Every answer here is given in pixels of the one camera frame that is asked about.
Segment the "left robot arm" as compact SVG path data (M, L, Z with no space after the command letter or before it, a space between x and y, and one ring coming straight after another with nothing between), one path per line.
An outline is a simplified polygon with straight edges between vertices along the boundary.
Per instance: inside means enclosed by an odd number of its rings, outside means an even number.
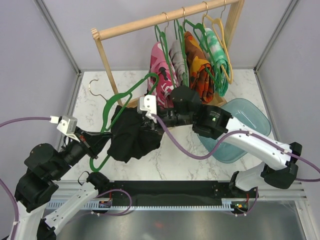
M77 127L75 136L78 140L70 141L62 151L57 151L49 143L41 143L31 150L24 161L27 171L15 189L17 219L7 237L9 240L55 240L87 202L109 193L109 179L100 172L91 172L69 200L51 214L43 216L48 202L59 188L56 182L84 156L96 159L112 134L87 132Z

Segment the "black trousers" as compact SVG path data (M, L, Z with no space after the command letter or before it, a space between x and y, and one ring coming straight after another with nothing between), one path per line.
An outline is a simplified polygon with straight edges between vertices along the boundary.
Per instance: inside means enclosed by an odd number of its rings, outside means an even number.
M127 163L131 158L140 159L161 145L164 132L145 126L136 108L126 107L110 129L111 144L107 155Z

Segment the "pink camouflage trousers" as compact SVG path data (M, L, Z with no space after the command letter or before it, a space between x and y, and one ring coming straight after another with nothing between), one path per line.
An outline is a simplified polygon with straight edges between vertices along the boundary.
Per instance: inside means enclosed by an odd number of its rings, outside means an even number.
M162 108L173 107L170 94L175 86L179 87L181 84L170 57L168 61L169 64L166 62L161 43L156 42L151 50L149 72L158 75L158 84L151 94L156 96L157 105Z

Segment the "green hanger with pink trousers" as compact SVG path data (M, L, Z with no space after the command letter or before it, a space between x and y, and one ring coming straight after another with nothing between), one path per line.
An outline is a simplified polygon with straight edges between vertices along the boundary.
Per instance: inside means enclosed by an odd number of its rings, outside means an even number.
M156 24L154 26L155 37L156 37L156 40L160 42L165 62L168 65L168 69L169 69L169 73L170 73L170 77L171 77L171 83L173 85L173 88L175 89L177 87L177 84L174 80L173 68L171 66L171 60L170 60L167 37L166 37L166 28L169 26L169 17L165 12L162 12L162 13L166 17L167 26L164 28L164 31L161 31L159 26Z

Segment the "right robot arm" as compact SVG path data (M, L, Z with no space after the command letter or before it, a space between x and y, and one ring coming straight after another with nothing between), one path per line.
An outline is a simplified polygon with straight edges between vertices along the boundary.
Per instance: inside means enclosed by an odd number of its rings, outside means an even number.
M199 94L179 86L171 92L172 108L161 109L154 95L139 98L137 111L145 119L145 125L153 131L162 128L174 145L193 159L210 157L221 142L234 145L261 160L261 163L245 171L233 173L228 191L233 197L269 185L277 189L288 189L296 180L302 146L272 140L248 127L228 111L218 106L203 104ZM169 128L191 125L192 130L206 138L217 140L210 153L205 156L192 155L186 151L170 133Z

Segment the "green hanger with black trousers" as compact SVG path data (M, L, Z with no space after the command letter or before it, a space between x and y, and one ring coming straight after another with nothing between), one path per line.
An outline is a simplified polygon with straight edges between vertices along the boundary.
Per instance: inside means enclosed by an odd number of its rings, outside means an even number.
M111 129L111 127L116 123L116 121L118 120L118 118L120 117L120 115L122 114L122 112L124 111L124 109L127 107L127 105L129 104L131 98L133 97L132 92L139 87L141 84L143 84L148 78L153 77L155 78L155 83L153 85L153 87L151 88L151 90L149 91L149 93L152 93L153 90L156 88L156 86L159 83L159 76L156 73L148 73L147 75L144 76L144 78L142 78L141 80L139 80L135 85L133 85L131 88L129 88L127 91L122 92L122 93L116 93L115 95L113 95L109 100L106 101L105 106L103 108L102 111L102 127L100 129L100 133L104 134L104 133L108 133L107 131ZM120 111L118 112L118 114L115 116L114 120L111 121L110 125L107 126L108 123L108 117L109 117L109 112L112 108L112 106L118 101L121 100L122 98L125 98L126 96L129 96L127 101L125 102L125 104L121 107Z

